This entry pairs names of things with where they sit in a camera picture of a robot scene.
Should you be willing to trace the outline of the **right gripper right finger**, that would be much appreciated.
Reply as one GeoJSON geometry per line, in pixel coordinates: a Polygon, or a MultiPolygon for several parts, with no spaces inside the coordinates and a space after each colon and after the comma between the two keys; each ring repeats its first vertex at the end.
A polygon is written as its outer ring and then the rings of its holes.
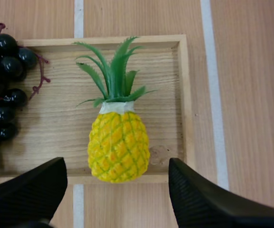
{"type": "Polygon", "coordinates": [[[180,228],[274,228],[274,208],[219,187],[179,158],[170,159],[168,177],[180,228]]]}

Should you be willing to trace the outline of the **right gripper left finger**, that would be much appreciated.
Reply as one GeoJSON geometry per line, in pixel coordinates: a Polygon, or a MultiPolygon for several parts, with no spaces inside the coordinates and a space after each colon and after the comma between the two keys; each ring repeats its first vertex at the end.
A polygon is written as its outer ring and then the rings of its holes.
{"type": "Polygon", "coordinates": [[[67,189],[64,158],[54,158],[0,184],[0,228],[50,221],[67,189]]]}

